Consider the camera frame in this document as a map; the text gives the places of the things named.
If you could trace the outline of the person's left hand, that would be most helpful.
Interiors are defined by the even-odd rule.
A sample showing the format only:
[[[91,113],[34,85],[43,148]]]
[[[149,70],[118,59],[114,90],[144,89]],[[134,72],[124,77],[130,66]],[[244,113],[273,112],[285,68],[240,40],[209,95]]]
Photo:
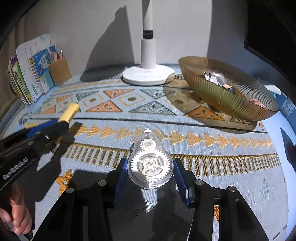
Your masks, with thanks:
[[[1,220],[5,223],[12,223],[13,232],[16,235],[29,233],[32,227],[32,216],[18,183],[13,183],[10,190],[4,194],[4,202],[10,205],[11,211],[1,208]]]

